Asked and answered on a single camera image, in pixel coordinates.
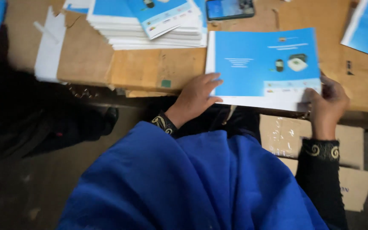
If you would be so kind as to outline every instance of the torn cardboard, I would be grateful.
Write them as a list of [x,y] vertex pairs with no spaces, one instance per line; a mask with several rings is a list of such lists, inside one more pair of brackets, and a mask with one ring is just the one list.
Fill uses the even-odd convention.
[[[262,147],[275,155],[297,159],[303,138],[311,138],[309,121],[260,115]],[[364,169],[364,129],[337,125],[340,141],[340,165]]]
[[[279,158],[296,174],[298,161],[287,158]],[[343,195],[344,209],[360,212],[363,210],[364,202],[368,196],[368,171],[355,170],[346,167],[339,169],[340,191]]]

